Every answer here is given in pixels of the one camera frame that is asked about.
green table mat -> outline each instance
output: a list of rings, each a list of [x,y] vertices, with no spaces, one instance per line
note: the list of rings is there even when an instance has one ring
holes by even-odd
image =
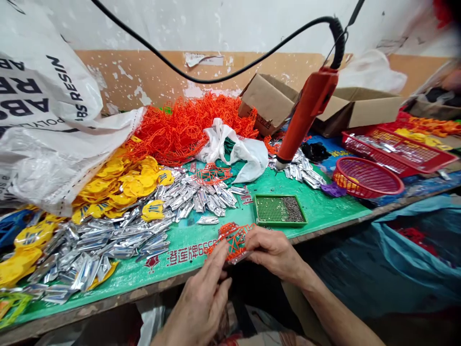
[[[243,162],[238,162],[236,167],[242,165]],[[203,167],[204,164],[197,163],[198,169]],[[269,168],[255,182],[248,183],[247,188],[250,196],[236,195],[239,201],[238,208],[227,209],[226,216],[219,218],[220,222],[217,225],[196,224],[203,214],[198,214],[194,210],[187,219],[182,219],[179,224],[174,223],[168,231],[168,240],[171,242],[170,250],[158,256],[158,261],[152,260],[146,263],[144,260],[135,263],[135,258],[121,260],[114,275],[95,290],[86,294],[75,294],[63,305],[42,301],[34,302],[23,315],[18,317],[16,323],[24,323],[74,309],[200,268],[206,258],[204,249],[208,248],[218,237],[218,229],[223,224],[235,222],[245,225],[255,222],[254,204],[252,203],[252,196],[255,194],[298,196],[309,223],[303,228],[276,228],[285,232],[288,238],[318,231],[371,213],[369,209],[350,196],[331,198],[320,190],[313,190],[306,184],[287,179],[283,172],[275,176],[275,171]]]

red plastic crate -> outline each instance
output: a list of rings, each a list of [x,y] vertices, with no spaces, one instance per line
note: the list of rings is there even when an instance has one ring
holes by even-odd
[[[350,134],[364,135],[379,140],[381,143],[392,145],[400,153],[388,153],[365,143]],[[376,161],[397,174],[406,177],[415,174],[434,173],[458,157],[445,151],[416,142],[407,137],[396,134],[380,126],[366,126],[352,131],[344,131],[343,146],[355,155]]]

person's left hand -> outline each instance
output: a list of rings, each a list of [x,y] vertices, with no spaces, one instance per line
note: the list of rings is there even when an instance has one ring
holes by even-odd
[[[157,333],[151,346],[207,345],[218,331],[232,283],[222,266],[228,255],[229,244],[218,244],[202,269],[187,280],[178,303],[167,323]]]

purple plastic part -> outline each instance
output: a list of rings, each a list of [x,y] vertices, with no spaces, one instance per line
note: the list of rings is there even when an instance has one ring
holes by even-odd
[[[320,188],[323,192],[332,197],[342,197],[347,195],[347,190],[345,188],[339,187],[335,182],[321,185]]]

small green tray with screws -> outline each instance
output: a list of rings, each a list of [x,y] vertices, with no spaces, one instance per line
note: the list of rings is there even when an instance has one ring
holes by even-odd
[[[255,195],[256,224],[303,227],[307,218],[296,195]]]

